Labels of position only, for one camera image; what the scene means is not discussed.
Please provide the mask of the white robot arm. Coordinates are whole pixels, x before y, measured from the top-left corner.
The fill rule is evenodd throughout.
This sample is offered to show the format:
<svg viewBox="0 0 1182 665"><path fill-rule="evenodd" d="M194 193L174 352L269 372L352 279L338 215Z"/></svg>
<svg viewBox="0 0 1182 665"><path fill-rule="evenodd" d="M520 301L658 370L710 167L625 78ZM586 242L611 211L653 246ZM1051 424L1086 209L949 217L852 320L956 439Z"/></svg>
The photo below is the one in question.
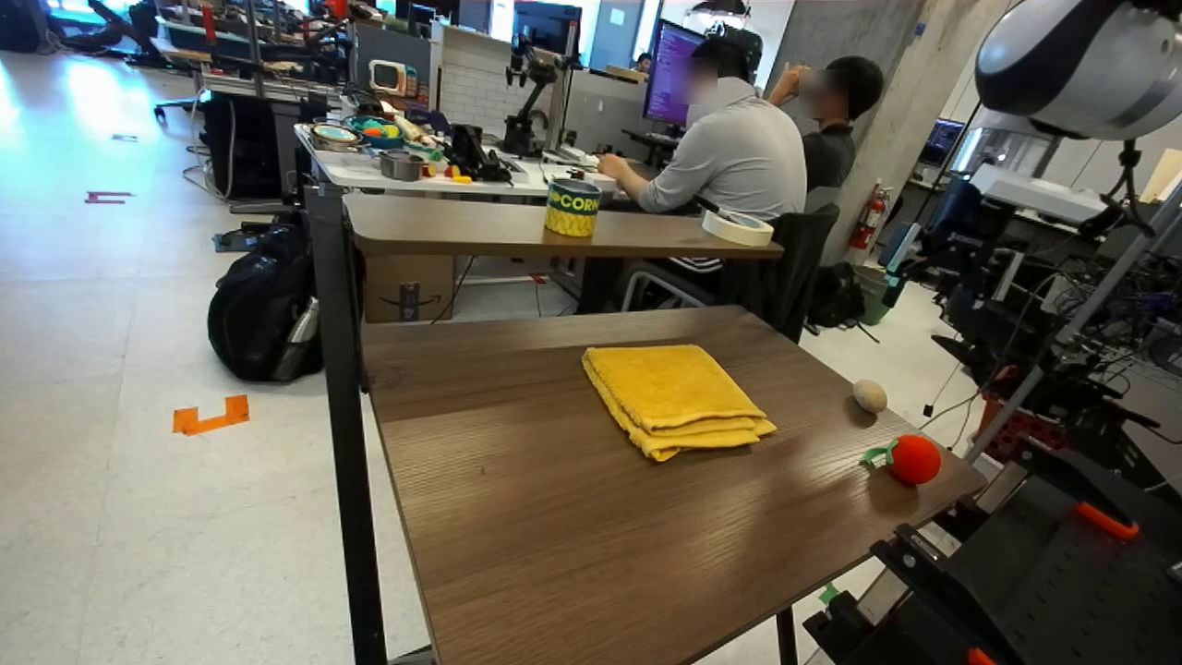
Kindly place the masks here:
<svg viewBox="0 0 1182 665"><path fill-rule="evenodd" d="M1017 0L973 51L991 111L1135 142L1182 115L1182 0Z"/></svg>

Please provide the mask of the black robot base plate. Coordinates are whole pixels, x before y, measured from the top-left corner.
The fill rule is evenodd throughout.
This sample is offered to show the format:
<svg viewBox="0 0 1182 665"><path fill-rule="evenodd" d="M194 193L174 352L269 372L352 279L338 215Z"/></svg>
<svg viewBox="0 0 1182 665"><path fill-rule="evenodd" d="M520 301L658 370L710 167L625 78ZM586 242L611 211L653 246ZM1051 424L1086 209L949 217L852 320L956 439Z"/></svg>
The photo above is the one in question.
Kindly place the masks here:
<svg viewBox="0 0 1182 665"><path fill-rule="evenodd" d="M879 621L837 595L806 634L834 665L1182 665L1178 509L1140 491L1118 509L1130 540L1030 480L949 560L875 542L903 595Z"/></svg>

